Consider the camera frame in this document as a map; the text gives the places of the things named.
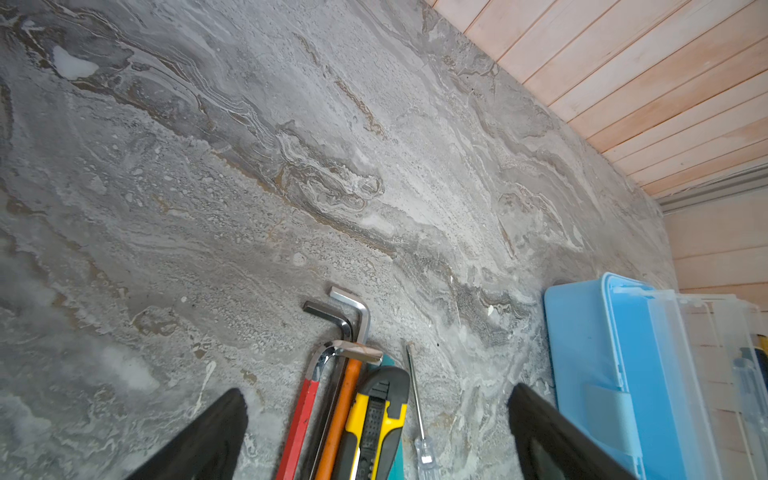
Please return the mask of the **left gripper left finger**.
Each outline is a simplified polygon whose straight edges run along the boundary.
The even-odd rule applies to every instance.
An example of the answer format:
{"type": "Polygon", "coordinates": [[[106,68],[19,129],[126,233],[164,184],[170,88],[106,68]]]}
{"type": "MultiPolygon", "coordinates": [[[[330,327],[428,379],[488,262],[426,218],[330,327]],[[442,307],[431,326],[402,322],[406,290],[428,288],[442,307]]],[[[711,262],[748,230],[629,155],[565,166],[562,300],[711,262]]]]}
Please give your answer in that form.
{"type": "Polygon", "coordinates": [[[247,426],[244,396],[231,388],[129,477],[231,479],[247,426]]]}

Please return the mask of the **black hex key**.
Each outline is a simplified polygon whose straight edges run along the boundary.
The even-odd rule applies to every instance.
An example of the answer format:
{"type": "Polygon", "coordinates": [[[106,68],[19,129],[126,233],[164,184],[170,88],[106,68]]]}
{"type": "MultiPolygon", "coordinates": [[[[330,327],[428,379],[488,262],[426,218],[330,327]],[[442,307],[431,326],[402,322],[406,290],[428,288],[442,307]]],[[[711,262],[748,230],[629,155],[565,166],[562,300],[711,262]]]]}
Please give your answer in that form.
{"type": "MultiPolygon", "coordinates": [[[[330,305],[307,300],[302,306],[305,313],[327,320],[336,325],[341,333],[341,339],[351,341],[354,336],[354,327],[349,318],[341,311],[330,305]]],[[[330,429],[333,410],[338,402],[338,396],[342,385],[342,378],[346,368],[346,360],[341,362],[334,360],[333,356],[328,356],[324,367],[331,365],[329,376],[329,385],[325,389],[324,396],[319,403],[318,419],[316,425],[309,437],[308,456],[303,462],[300,473],[300,479],[313,479],[320,462],[323,446],[330,429]]]]}

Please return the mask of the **yellow black utility knife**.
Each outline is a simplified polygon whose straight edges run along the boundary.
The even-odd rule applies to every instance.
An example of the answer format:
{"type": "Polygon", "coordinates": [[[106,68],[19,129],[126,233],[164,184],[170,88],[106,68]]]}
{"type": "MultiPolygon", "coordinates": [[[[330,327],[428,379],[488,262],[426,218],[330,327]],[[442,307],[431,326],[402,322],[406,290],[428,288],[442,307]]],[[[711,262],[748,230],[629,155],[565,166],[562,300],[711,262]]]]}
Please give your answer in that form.
{"type": "Polygon", "coordinates": [[[366,373],[342,433],[334,479],[387,480],[400,445],[410,392],[408,372],[383,366],[366,373]]]}

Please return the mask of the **silver hex key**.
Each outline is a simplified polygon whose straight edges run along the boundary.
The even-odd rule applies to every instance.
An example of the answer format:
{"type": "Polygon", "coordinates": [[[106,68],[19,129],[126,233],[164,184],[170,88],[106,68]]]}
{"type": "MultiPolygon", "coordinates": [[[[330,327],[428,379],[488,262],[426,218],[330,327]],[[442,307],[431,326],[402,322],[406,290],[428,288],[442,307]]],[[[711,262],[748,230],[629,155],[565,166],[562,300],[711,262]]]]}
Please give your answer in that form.
{"type": "Polygon", "coordinates": [[[344,305],[353,308],[358,316],[356,342],[366,344],[370,333],[370,311],[361,298],[337,286],[330,288],[329,296],[344,305]]]}

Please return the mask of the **clear handled small screwdriver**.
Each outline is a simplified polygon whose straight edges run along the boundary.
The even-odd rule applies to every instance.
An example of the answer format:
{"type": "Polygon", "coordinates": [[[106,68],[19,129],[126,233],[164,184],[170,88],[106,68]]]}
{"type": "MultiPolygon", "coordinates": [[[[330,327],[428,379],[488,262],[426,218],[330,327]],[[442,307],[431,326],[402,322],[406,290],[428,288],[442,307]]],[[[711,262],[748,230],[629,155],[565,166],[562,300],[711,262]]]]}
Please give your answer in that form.
{"type": "Polygon", "coordinates": [[[411,350],[411,344],[405,344],[406,359],[412,383],[412,391],[416,407],[419,436],[414,441],[417,456],[417,475],[419,480],[440,480],[440,469],[437,455],[434,451],[432,439],[426,434],[423,422],[420,394],[416,379],[415,365],[411,350]]]}

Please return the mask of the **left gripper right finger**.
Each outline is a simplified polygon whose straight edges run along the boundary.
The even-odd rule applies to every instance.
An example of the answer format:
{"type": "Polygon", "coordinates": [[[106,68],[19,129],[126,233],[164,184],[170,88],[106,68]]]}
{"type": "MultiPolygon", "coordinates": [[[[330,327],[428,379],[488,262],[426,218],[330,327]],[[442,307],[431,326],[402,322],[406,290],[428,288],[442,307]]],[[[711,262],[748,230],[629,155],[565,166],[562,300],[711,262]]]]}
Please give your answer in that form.
{"type": "Polygon", "coordinates": [[[514,386],[507,408],[525,479],[634,477],[528,385],[514,386]]]}

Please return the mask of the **light blue plastic tool box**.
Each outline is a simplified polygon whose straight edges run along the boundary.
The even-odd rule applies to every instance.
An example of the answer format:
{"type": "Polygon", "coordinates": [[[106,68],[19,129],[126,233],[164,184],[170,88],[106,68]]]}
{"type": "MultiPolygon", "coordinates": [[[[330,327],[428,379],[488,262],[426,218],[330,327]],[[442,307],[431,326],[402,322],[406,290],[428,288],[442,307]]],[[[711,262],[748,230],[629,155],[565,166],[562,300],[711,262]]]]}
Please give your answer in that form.
{"type": "Polygon", "coordinates": [[[767,322],[606,273],[543,295],[560,413],[640,479],[767,475],[767,322]]]}

